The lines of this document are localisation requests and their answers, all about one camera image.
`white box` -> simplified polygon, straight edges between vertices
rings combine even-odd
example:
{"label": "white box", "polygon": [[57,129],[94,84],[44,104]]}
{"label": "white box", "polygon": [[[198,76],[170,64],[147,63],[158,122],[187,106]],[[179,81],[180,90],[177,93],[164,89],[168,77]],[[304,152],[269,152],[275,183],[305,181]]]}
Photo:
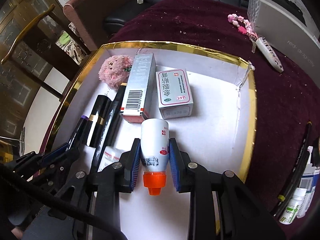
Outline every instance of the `white box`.
{"label": "white box", "polygon": [[190,116],[193,99],[185,69],[156,72],[158,105],[163,119]]}
{"label": "white box", "polygon": [[320,44],[311,31],[272,0],[249,0],[247,14],[253,30],[302,68],[320,88]]}
{"label": "white box", "polygon": [[149,118],[155,73],[153,53],[134,57],[120,109],[120,115],[126,121],[142,123]]}

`orange bottle cap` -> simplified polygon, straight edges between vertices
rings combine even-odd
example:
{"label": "orange bottle cap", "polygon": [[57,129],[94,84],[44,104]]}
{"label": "orange bottle cap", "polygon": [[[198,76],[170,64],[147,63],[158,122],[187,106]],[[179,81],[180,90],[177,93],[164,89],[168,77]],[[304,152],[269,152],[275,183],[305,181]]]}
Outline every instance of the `orange bottle cap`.
{"label": "orange bottle cap", "polygon": [[143,185],[148,188],[149,195],[160,195],[161,188],[165,186],[167,175],[165,171],[145,171]]}

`maroon blanket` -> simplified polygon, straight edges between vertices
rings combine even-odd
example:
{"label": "maroon blanket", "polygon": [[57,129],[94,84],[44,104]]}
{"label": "maroon blanket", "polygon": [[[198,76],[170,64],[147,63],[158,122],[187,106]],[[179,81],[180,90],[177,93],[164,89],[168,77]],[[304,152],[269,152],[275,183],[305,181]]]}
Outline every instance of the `maroon blanket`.
{"label": "maroon blanket", "polygon": [[[247,18],[245,9],[212,0],[163,0],[128,22],[110,42],[175,41],[220,50],[253,63],[258,120],[246,185],[271,210],[292,170],[309,120],[313,123],[312,140],[319,136],[320,90],[280,52],[283,74],[276,72],[258,49],[253,54],[248,38],[228,23],[231,13]],[[319,192],[318,182],[315,199]],[[282,226],[288,237],[303,220]]]}

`metal screw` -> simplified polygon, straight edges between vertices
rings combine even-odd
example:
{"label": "metal screw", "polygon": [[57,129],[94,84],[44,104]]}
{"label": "metal screw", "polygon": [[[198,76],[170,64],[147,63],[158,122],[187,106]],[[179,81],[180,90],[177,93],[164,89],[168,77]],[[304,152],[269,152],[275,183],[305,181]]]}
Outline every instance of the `metal screw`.
{"label": "metal screw", "polygon": [[112,164],[112,167],[114,168],[114,169],[119,169],[119,168],[121,168],[122,167],[122,163],[113,163]]}
{"label": "metal screw", "polygon": [[226,171],[224,173],[228,178],[232,178],[235,174],[232,171]]}
{"label": "metal screw", "polygon": [[78,171],[77,173],[76,173],[76,178],[77,179],[81,179],[81,178],[83,178],[85,176],[85,172],[84,171]]}
{"label": "metal screw", "polygon": [[196,164],[196,163],[188,163],[188,167],[190,169],[195,169],[196,167],[198,167],[198,164]]}

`chair armrest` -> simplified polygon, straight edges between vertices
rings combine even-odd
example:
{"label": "chair armrest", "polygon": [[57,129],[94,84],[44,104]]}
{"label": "chair armrest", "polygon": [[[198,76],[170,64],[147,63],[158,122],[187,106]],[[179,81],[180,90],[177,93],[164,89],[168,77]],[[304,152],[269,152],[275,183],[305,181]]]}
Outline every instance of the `chair armrest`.
{"label": "chair armrest", "polygon": [[102,28],[103,19],[130,0],[69,0],[63,7],[84,43],[92,51],[109,40]]}

